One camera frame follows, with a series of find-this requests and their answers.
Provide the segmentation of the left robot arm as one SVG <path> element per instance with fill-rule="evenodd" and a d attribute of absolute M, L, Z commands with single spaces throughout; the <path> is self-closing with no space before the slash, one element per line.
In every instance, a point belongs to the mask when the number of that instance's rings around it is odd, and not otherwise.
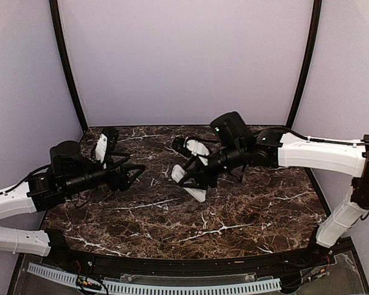
<path fill-rule="evenodd" d="M 115 162 L 106 152 L 99 162 L 81 154 L 76 141 L 50 149 L 51 163 L 28 174 L 18 184 L 0 190 L 0 220 L 55 208 L 81 192 L 107 185 L 126 191 L 144 172 L 142 164 L 129 163 L 129 154 Z M 0 226 L 0 251 L 50 256 L 61 268 L 74 263 L 74 253 L 60 230 L 19 230 Z"/>

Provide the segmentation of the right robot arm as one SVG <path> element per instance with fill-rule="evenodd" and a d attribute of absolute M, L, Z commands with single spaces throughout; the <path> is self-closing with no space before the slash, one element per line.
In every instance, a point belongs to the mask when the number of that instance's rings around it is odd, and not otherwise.
<path fill-rule="evenodd" d="M 175 165 L 172 179 L 199 202 L 208 188 L 217 186 L 218 176 L 230 175 L 236 168 L 304 167 L 335 171 L 352 176 L 351 188 L 334 212 L 314 231 L 301 260 L 314 267 L 325 257 L 325 250 L 369 212 L 369 135 L 361 140 L 333 140 L 300 135 L 289 128 L 267 128 L 254 134 L 236 111 L 213 120 L 222 148 L 211 151 L 205 140 L 177 138 L 174 149 L 188 157 Z"/>

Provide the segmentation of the white remote control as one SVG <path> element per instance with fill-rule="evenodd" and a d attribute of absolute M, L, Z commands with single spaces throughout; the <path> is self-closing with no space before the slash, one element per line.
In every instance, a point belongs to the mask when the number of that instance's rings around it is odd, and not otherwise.
<path fill-rule="evenodd" d="M 202 203 L 206 199 L 206 189 L 200 187 L 190 173 L 186 172 L 180 165 L 176 164 L 171 173 L 172 179 L 184 189 L 189 195 L 195 198 L 198 202 Z"/>

